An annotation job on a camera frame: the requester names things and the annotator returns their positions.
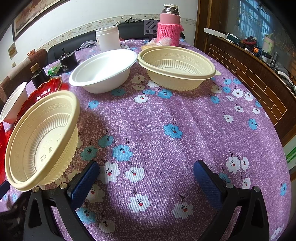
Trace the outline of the cream plastic bowl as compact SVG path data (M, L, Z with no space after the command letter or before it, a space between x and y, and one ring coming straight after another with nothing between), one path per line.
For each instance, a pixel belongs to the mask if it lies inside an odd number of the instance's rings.
M25 192L63 175L77 148L79 113L78 98L66 90L43 97L25 112L6 148L10 185Z
M181 47L150 47L140 51L137 58L155 84L171 90L194 90L220 74L208 58Z

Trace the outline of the small red scalloped plate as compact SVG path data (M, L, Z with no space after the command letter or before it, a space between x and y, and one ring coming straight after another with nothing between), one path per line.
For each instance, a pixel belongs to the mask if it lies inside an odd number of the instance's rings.
M48 80L45 83L42 83L35 91L33 91L28 99L23 103L18 115L16 116L16 123L21 119L21 117L25 114L30 107L32 107L35 103L41 100L43 97L57 92L61 89L62 86L62 78L54 77Z

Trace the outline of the white foam bowl large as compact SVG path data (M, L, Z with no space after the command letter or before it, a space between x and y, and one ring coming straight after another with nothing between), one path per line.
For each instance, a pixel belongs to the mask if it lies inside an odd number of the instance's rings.
M77 66L69 83L89 93L101 94L120 87L128 79L137 61L137 53L127 49L110 50L97 54Z

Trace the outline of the large red scalloped plate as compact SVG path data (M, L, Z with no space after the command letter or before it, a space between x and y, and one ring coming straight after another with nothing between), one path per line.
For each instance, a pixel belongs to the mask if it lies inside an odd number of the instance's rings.
M12 130L8 130L7 132L4 129L4 125L1 122L1 130L0 130L0 185L5 181L6 173L4 167L4 160L6 154L7 144L10 138Z

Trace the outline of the purple floral tablecloth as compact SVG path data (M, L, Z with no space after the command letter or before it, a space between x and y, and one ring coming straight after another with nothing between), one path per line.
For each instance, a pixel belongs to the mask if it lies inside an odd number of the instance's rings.
M203 160L223 181L262 190L269 239L287 227L291 187L273 123L285 106L267 85L236 78L217 51L220 75L192 91L154 84L140 65L119 88L80 101L72 163L49 188L97 161L102 173L77 214L96 240L197 240L215 215L193 165Z

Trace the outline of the wooden sideboard cabinet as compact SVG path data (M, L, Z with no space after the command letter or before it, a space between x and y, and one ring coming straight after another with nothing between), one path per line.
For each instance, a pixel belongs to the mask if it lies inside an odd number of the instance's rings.
M194 46L222 64L259 100L282 145L295 136L295 94L269 66L228 41L209 35L205 28L226 25L227 1L198 1Z

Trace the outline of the black pot with cork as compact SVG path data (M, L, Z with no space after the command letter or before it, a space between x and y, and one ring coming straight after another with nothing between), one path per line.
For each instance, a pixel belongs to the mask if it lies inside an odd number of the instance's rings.
M50 79L50 76L46 75L44 69L39 66L39 63L33 65L30 70L32 72L32 77L30 80L36 89L38 89L41 84L47 82Z

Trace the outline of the green candy wrapper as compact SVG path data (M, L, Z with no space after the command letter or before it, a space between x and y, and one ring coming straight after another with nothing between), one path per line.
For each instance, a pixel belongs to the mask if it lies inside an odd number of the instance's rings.
M55 65L53 65L49 70L48 70L48 73L47 75L53 77L53 76L56 76L58 74L58 72L60 71L60 68L61 68L61 64L60 63L57 63Z

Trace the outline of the black jar with label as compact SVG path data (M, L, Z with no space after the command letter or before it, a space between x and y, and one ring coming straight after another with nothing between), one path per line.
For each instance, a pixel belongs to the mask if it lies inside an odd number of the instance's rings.
M60 57L60 63L64 73L71 72L78 66L78 61L74 52L63 53Z

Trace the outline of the bagged pastry snack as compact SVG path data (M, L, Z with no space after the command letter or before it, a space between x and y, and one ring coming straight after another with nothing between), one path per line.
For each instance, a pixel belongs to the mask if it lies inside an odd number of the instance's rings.
M170 46L171 42L172 42L171 38L162 38L160 40L157 38L152 38L150 41L148 41L143 46L141 46L141 50L144 50L150 47Z

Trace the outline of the pink knit-sleeved thermos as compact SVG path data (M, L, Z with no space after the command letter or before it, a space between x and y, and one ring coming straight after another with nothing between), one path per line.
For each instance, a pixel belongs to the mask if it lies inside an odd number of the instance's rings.
M164 4L164 9L159 15L157 41L171 40L171 46L178 46L181 32L184 30L180 24L181 17L178 6L175 4Z

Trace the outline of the clear plastic lid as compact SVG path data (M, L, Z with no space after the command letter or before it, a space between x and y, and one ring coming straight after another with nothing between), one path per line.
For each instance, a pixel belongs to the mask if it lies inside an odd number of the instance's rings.
M80 50L86 49L88 52L99 52L99 45L96 41L88 40L80 46Z

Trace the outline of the grey phone stand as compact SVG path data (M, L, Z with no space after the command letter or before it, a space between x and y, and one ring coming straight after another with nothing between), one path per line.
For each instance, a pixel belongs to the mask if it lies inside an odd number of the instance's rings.
M144 20L144 34L149 37L157 35L158 20Z

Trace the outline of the white plastic jar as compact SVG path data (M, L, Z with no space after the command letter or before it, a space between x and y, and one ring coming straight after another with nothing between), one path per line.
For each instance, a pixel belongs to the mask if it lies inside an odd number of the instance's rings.
M97 29L95 35L101 52L121 48L118 26Z

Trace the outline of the framed horse painting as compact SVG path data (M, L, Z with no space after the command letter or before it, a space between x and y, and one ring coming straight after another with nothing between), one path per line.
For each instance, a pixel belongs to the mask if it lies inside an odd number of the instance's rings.
M13 40L17 40L25 30L46 13L67 2L67 0L33 0L18 13L12 23Z

